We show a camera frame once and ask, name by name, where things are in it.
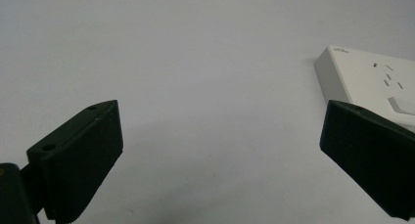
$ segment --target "white outlet faceplate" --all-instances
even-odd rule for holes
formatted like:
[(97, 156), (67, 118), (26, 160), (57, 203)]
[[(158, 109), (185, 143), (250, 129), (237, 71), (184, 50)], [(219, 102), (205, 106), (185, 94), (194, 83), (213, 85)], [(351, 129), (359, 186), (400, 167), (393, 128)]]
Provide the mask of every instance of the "white outlet faceplate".
[(329, 46), (314, 67), (326, 103), (358, 105), (415, 132), (415, 62)]

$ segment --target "screw hole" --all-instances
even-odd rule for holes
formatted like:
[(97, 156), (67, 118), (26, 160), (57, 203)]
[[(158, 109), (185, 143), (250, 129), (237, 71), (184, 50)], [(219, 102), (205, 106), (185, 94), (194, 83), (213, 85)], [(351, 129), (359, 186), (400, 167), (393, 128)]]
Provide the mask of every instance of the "screw hole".
[(48, 145), (43, 146), (42, 150), (45, 151), (45, 152), (49, 152), (49, 151), (54, 150), (55, 148), (56, 148), (56, 145), (48, 144)]

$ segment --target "black plastic piece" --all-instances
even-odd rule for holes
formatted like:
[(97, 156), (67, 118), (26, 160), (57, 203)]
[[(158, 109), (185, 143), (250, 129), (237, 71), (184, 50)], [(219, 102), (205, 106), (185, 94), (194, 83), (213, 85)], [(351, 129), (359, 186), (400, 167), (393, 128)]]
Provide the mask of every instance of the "black plastic piece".
[(19, 168), (0, 163), (0, 223), (36, 224)]
[[(0, 194), (5, 194), (3, 187), (8, 186), (20, 194), (20, 202), (29, 203), (32, 214), (45, 207), (48, 219), (73, 222), (90, 203), (121, 153), (117, 101), (91, 106), (28, 149), (29, 165), (21, 171), (21, 178), (17, 167), (13, 173), (14, 188), (0, 177)], [(6, 205), (7, 202), (0, 201), (0, 210)]]
[(413, 216), (415, 133), (362, 107), (330, 101), (320, 147), (390, 216)]

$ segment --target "electrical outlet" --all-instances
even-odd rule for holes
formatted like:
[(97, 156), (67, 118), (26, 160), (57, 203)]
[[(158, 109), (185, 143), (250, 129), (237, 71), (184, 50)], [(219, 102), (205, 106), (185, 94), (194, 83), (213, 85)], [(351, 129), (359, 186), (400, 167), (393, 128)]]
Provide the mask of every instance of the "electrical outlet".
[(329, 46), (314, 67), (326, 103), (358, 105), (415, 132), (415, 62)]

